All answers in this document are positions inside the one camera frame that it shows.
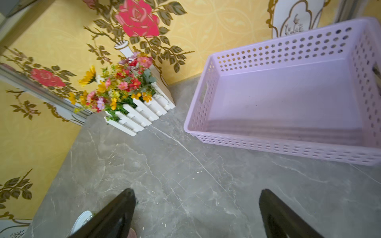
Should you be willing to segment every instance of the purple plastic basket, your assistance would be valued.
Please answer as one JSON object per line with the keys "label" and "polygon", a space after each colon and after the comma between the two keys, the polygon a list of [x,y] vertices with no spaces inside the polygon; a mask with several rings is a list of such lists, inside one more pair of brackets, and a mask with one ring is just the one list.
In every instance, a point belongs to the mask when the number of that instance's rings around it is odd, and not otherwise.
{"label": "purple plastic basket", "polygon": [[212,54],[184,129],[208,144],[374,165],[380,40],[377,20],[361,18]]}

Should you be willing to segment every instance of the white wooden planter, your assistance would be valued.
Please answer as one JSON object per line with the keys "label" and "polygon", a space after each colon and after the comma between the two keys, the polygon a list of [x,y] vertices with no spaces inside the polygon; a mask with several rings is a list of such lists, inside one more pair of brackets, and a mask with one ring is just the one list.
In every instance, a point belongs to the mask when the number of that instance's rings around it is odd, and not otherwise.
{"label": "white wooden planter", "polygon": [[137,105],[136,108],[133,108],[128,104],[124,104],[123,108],[128,111],[128,114],[125,115],[121,112],[115,112],[120,120],[107,121],[105,117],[104,119],[106,122],[131,136],[135,136],[139,131],[144,130],[146,126],[151,125],[152,121],[159,119],[159,117],[166,114],[167,111],[173,109],[175,105],[172,95],[163,82],[158,80],[152,85],[157,93],[152,96],[151,101],[142,102],[140,100],[133,99],[133,102]]}

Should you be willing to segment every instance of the flower arrangement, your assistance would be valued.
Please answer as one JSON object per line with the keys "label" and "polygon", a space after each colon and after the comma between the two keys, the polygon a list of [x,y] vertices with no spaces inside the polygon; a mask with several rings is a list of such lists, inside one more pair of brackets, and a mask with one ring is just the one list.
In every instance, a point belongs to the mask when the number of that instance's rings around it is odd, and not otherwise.
{"label": "flower arrangement", "polygon": [[[149,102],[155,89],[151,85],[156,79],[152,76],[149,67],[153,59],[145,53],[134,52],[128,59],[123,59],[118,65],[111,65],[102,69],[102,75],[97,75],[94,66],[86,72],[83,79],[79,81],[82,86],[92,82],[98,83],[98,88],[90,93],[86,90],[79,96],[81,107],[75,111],[84,109],[96,109],[97,112],[107,111],[110,116],[107,120],[118,121],[115,112],[120,111],[124,114],[128,112],[123,108],[127,103],[133,108],[136,104],[133,99]],[[70,94],[69,100],[72,104],[76,103],[75,94]]]}

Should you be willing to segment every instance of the pink rose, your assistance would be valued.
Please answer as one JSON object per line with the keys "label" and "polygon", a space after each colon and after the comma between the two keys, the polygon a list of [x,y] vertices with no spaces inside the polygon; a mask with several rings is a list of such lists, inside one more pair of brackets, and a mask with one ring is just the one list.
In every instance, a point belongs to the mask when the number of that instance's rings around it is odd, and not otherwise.
{"label": "pink rose", "polygon": [[52,72],[49,72],[45,69],[36,69],[33,68],[30,72],[30,77],[46,87],[65,87],[66,84],[62,80],[53,75]]}
{"label": "pink rose", "polygon": [[159,18],[145,1],[125,0],[115,17],[129,37],[159,35]]}
{"label": "pink rose", "polygon": [[138,62],[144,68],[149,68],[152,65],[153,59],[152,57],[142,56],[142,57],[138,57]]}
{"label": "pink rose", "polygon": [[107,89],[111,85],[111,80],[110,79],[106,80],[104,85],[106,86],[106,89]]}
{"label": "pink rose", "polygon": [[95,0],[82,0],[91,9],[95,9]]}
{"label": "pink rose", "polygon": [[128,91],[128,83],[127,82],[121,82],[119,85],[118,85],[118,88],[120,90],[127,90]]}

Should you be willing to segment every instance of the gray marble floor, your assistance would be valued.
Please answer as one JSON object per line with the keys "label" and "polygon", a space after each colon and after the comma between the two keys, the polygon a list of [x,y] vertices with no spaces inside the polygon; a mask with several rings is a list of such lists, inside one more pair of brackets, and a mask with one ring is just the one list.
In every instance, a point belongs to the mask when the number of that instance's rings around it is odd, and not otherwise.
{"label": "gray marble floor", "polygon": [[141,238],[265,237],[265,188],[325,237],[381,236],[380,166],[203,144],[183,130],[197,80],[172,86],[176,108],[135,137],[90,116],[26,237],[64,238],[79,214],[129,187]]}

